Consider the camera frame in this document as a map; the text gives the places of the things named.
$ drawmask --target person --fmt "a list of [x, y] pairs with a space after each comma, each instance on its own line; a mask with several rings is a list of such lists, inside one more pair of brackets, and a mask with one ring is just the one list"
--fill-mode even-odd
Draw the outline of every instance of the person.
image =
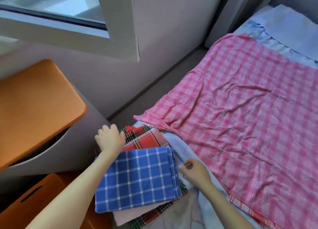
[[[69, 184], [26, 227], [27, 229], [79, 229], [94, 193], [125, 145], [125, 135], [116, 125], [104, 125], [95, 135], [101, 153], [97, 159]], [[189, 159], [180, 167], [185, 177], [196, 186], [212, 204], [225, 229], [254, 228], [236, 211], [211, 182], [209, 171], [196, 159]]]

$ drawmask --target person's left arm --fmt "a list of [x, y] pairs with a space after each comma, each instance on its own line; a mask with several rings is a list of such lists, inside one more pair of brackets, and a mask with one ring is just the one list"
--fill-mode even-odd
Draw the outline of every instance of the person's left arm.
[[97, 159], [66, 187], [26, 229], [79, 229], [93, 195], [125, 145], [124, 133], [116, 125], [104, 125], [95, 139], [101, 149]]

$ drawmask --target wall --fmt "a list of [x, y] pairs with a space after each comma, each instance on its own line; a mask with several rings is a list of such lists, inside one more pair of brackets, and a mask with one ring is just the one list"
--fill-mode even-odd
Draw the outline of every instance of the wall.
[[140, 62], [126, 62], [44, 44], [0, 57], [0, 77], [53, 60], [105, 116], [200, 45], [219, 0], [135, 0]]

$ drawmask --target pink plaid blanket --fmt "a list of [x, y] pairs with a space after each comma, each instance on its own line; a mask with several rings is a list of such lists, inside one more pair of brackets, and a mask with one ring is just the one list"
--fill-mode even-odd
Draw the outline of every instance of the pink plaid blanket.
[[183, 139], [266, 225], [318, 227], [318, 70], [229, 34], [134, 118]]

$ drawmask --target blue plaid cloth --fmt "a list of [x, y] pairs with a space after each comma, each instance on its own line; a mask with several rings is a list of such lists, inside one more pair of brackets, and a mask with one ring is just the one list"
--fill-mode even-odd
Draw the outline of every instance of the blue plaid cloth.
[[173, 148], [124, 151], [97, 188], [95, 211], [118, 211], [179, 197], [181, 187]]

